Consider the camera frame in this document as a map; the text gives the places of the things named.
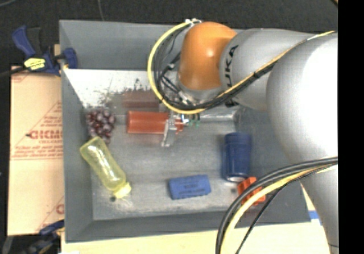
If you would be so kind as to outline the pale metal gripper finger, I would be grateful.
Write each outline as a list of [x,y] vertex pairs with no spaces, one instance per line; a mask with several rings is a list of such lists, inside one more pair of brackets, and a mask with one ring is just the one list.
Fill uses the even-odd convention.
[[162,147],[170,147],[174,144],[177,135],[177,125],[174,120],[168,120],[165,123]]

